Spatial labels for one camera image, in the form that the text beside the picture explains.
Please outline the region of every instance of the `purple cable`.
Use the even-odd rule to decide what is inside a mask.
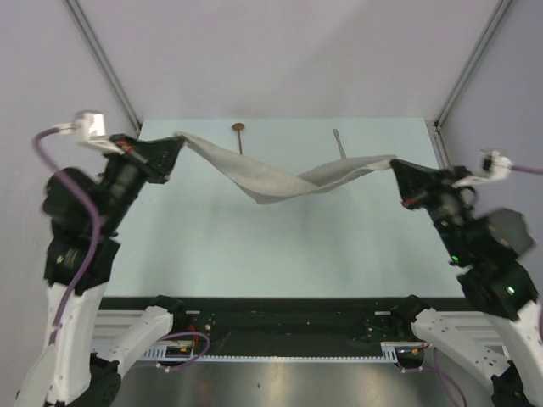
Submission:
[[[98,247],[98,241],[100,238],[100,224],[101,224],[100,213],[98,212],[98,209],[96,208],[92,200],[89,198],[89,196],[76,184],[74,180],[72,180],[59,168],[59,166],[51,159],[51,157],[45,152],[45,150],[42,147],[42,139],[44,139],[47,136],[51,136],[52,134],[58,133],[59,131],[60,131],[59,128],[53,127],[51,129],[44,130],[41,133],[38,133],[32,139],[32,146],[36,150],[36,153],[40,157],[42,162],[54,173],[54,176],[56,176],[59,179],[59,181],[62,182],[62,184],[71,193],[73,193],[74,196],[77,198],[77,200],[81,202],[81,204],[85,207],[85,209],[91,216],[92,231],[91,231],[91,242],[89,244],[85,259],[81,263],[79,270],[74,275],[74,278],[72,278],[70,284],[68,284],[68,287],[66,288],[66,291],[64,292],[64,295],[60,299],[59,307],[57,308],[57,312],[53,319],[53,332],[51,333],[51,336],[49,337],[50,345],[55,344],[57,341],[57,332],[60,328],[59,324],[60,324],[60,321],[62,320],[62,315],[64,313],[68,300],[70,299],[70,294],[72,294],[72,292],[76,289],[77,283],[87,271],[88,266],[91,264],[92,257],[94,257],[94,254],[96,253],[96,249]]]
[[[524,165],[512,165],[511,171],[527,172],[529,174],[543,176],[543,168],[525,167]]]
[[[170,335],[166,335],[165,337],[162,337],[159,340],[167,341],[168,339],[173,339],[174,337],[202,337],[203,339],[205,339],[205,347],[202,352],[192,357],[191,359],[187,360],[186,362],[183,362],[182,365],[170,366],[170,367],[166,366],[165,369],[168,369],[170,371],[178,371],[179,369],[182,369],[183,367],[190,366],[196,360],[204,356],[208,350],[210,350],[211,341],[209,337],[202,332],[187,331],[187,332],[171,333]],[[157,367],[157,366],[156,366],[156,363],[149,362],[149,363],[141,363],[138,365],[134,365],[133,367]]]
[[[447,396],[449,396],[449,400],[455,405],[455,407],[467,407],[466,394],[464,394],[464,392],[460,388],[460,385],[452,377],[447,375],[444,371],[442,371],[439,368],[439,364],[438,364],[438,360],[437,360],[437,355],[438,355],[437,350],[438,350],[437,348],[434,348],[434,364],[435,364],[435,367],[424,366],[422,369],[405,369],[405,368],[402,367],[402,371],[404,371],[406,373],[418,373],[418,372],[421,372],[421,371],[431,371],[433,373],[436,373],[438,375],[438,377],[439,377],[439,380],[443,384],[443,388],[445,389],[445,392],[447,393]],[[462,398],[462,404],[457,403],[457,401],[455,400],[454,394],[449,389],[449,386],[448,386],[449,384],[452,385],[452,387],[454,387],[456,389],[458,394],[460,394],[460,397]]]
[[[449,396],[449,399],[451,399],[451,402],[456,406],[460,407],[460,405],[455,401],[454,394],[449,389],[449,386],[447,386],[448,381],[452,386],[457,390],[457,392],[460,394],[460,397],[462,397],[463,406],[467,407],[467,400],[466,395],[464,392],[460,389],[460,386],[458,386],[458,383],[456,383],[454,380],[452,380],[452,377],[448,376],[444,371],[441,370],[439,367],[439,361],[438,361],[438,349],[434,348],[434,370],[439,376],[439,380],[441,381],[441,384],[443,385],[443,388],[445,389],[447,395]]]

